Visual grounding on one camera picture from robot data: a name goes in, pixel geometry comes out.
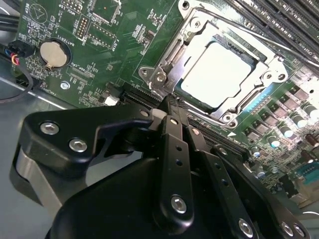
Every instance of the mounting hole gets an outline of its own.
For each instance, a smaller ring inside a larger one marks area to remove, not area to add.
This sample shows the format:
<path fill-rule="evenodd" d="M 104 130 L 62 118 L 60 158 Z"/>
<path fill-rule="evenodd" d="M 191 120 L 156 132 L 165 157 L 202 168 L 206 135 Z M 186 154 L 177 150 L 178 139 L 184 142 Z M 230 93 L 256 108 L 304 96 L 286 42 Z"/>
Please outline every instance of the mounting hole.
<path fill-rule="evenodd" d="M 278 76 L 278 80 L 280 80 L 280 81 L 284 80 L 285 78 L 286 78 L 286 75 L 285 75 L 285 74 L 280 74 L 280 75 Z"/>
<path fill-rule="evenodd" d="M 177 164 L 178 166 L 183 166 L 182 161 L 180 161 L 179 159 L 176 160 L 176 164 Z"/>
<path fill-rule="evenodd" d="M 222 179 L 221 182 L 222 182 L 226 187 L 229 186 L 229 183 L 228 183 L 225 179 Z"/>
<path fill-rule="evenodd" d="M 189 8 L 189 2 L 188 1 L 184 1 L 181 6 L 183 7 L 183 10 L 187 10 Z"/>

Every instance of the silver screw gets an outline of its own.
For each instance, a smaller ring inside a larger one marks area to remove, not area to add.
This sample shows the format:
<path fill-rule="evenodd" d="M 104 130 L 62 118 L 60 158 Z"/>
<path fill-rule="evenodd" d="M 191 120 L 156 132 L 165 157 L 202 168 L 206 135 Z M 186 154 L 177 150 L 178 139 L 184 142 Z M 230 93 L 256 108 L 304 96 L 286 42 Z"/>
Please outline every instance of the silver screw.
<path fill-rule="evenodd" d="M 145 111 L 141 111 L 141 115 L 145 116 L 145 117 L 148 117 L 150 116 L 149 113 L 145 112 Z"/>
<path fill-rule="evenodd" d="M 175 120 L 175 119 L 170 119 L 170 121 L 175 124 L 175 125 L 178 125 L 178 122 Z"/>
<path fill-rule="evenodd" d="M 277 167 L 272 167 L 272 168 L 271 168 L 271 172 L 272 172 L 273 174 L 276 174 L 276 173 L 279 172 L 279 170 L 278 170 Z"/>
<path fill-rule="evenodd" d="M 240 230 L 246 235 L 246 237 L 248 238 L 253 237 L 254 235 L 253 229 L 244 219 L 239 219 L 238 225 Z"/>
<path fill-rule="evenodd" d="M 73 139 L 69 143 L 69 147 L 78 153 L 83 153 L 85 150 L 87 150 L 88 145 L 81 139 Z"/>
<path fill-rule="evenodd" d="M 194 134 L 199 135 L 199 131 L 198 131 L 198 129 L 196 129 L 196 128 L 192 128 L 191 130 L 193 131 L 193 133 L 194 133 Z"/>
<path fill-rule="evenodd" d="M 219 148 L 219 151 L 224 154 L 224 155 L 227 155 L 227 151 L 224 149 L 224 148 Z"/>
<path fill-rule="evenodd" d="M 60 130 L 59 126 L 51 122 L 45 122 L 40 125 L 40 129 L 44 134 L 54 135 Z"/>
<path fill-rule="evenodd" d="M 291 237 L 294 236 L 293 230 L 287 225 L 287 223 L 282 222 L 281 227 L 285 231 L 285 233 L 287 233 L 289 236 L 291 236 Z"/>
<path fill-rule="evenodd" d="M 305 237 L 305 233 L 304 231 L 297 225 L 297 224 L 294 224 L 294 228 L 296 229 L 296 231 L 302 236 L 302 237 Z"/>
<path fill-rule="evenodd" d="M 162 82 L 166 79 L 166 75 L 164 73 L 158 73 L 156 79 L 157 81 Z"/>
<path fill-rule="evenodd" d="M 70 86 L 70 83 L 68 83 L 67 81 L 62 81 L 60 84 L 60 87 L 63 90 L 68 90 L 68 89 L 70 89 L 71 86 Z"/>
<path fill-rule="evenodd" d="M 187 206 L 184 200 L 179 196 L 174 196 L 171 198 L 171 206 L 174 208 L 175 211 L 177 211 L 180 214 L 186 213 Z"/>

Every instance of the motherboard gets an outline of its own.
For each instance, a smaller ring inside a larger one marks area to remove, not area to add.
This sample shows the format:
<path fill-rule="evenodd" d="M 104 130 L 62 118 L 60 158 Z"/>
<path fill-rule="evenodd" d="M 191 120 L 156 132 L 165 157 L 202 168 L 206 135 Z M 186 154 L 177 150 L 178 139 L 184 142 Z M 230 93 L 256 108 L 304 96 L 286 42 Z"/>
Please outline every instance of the motherboard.
<path fill-rule="evenodd" d="M 319 1 L 24 0 L 17 39 L 39 87 L 79 108 L 170 94 L 210 140 L 300 208 L 319 199 Z M 262 41 L 222 16 L 282 44 Z M 13 74 L 19 76 L 17 68 Z"/>

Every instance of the capacitor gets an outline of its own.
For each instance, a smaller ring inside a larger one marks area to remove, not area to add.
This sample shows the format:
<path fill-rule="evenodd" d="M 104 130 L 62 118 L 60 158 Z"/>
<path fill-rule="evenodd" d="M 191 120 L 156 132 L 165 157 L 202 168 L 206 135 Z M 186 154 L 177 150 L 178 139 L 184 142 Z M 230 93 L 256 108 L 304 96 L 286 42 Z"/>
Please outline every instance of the capacitor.
<path fill-rule="evenodd" d="M 277 193 L 277 189 L 273 186 L 270 188 L 270 192 L 271 194 L 276 194 Z"/>
<path fill-rule="evenodd" d="M 277 148 L 277 147 L 279 147 L 279 145 L 280 145 L 280 142 L 279 142 L 279 140 L 275 137 L 275 136 L 269 136 L 268 138 L 267 138 L 267 141 L 269 142 L 269 144 L 270 144 L 270 146 L 272 147 L 272 148 Z"/>
<path fill-rule="evenodd" d="M 286 125 L 279 127 L 279 130 L 286 138 L 290 138 L 294 135 L 294 132 Z"/>
<path fill-rule="evenodd" d="M 253 146 L 253 147 L 251 147 L 251 152 L 252 152 L 252 154 L 253 154 L 253 156 L 254 157 L 259 157 L 260 156 L 260 152 L 259 152 L 259 149 L 258 149 L 258 147 L 256 147 L 256 146 Z"/>
<path fill-rule="evenodd" d="M 307 115 L 310 116 L 312 119 L 318 119 L 319 118 L 319 110 L 314 107 L 313 105 L 307 105 L 304 107 L 304 111 L 307 113 Z"/>
<path fill-rule="evenodd" d="M 301 155 L 304 163 L 313 163 L 314 162 L 314 158 L 306 150 L 301 151 L 300 155 Z"/>
<path fill-rule="evenodd" d="M 319 146 L 319 141 L 312 135 L 307 134 L 305 139 L 308 141 L 309 144 L 311 144 L 313 147 L 317 148 Z"/>
<path fill-rule="evenodd" d="M 262 166 L 256 168 L 255 173 L 258 178 L 264 178 L 266 176 L 266 173 Z"/>
<path fill-rule="evenodd" d="M 281 185 L 281 183 L 276 183 L 276 184 L 275 184 L 275 187 L 276 187 L 276 190 L 277 190 L 278 192 L 280 192 L 280 191 L 283 190 L 283 186 Z"/>
<path fill-rule="evenodd" d="M 295 115 L 291 119 L 298 126 L 298 128 L 305 127 L 308 124 L 308 122 L 300 115 Z"/>

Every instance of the wire connector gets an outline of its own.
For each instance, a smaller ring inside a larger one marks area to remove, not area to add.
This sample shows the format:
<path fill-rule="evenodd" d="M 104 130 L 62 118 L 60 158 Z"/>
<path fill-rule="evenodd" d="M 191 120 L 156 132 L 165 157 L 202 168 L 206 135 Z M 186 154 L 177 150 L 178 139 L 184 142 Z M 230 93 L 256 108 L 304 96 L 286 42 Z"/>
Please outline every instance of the wire connector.
<path fill-rule="evenodd" d="M 9 52 L 17 54 L 17 57 L 28 57 L 34 54 L 35 46 L 21 40 L 16 40 L 8 44 L 6 48 Z"/>

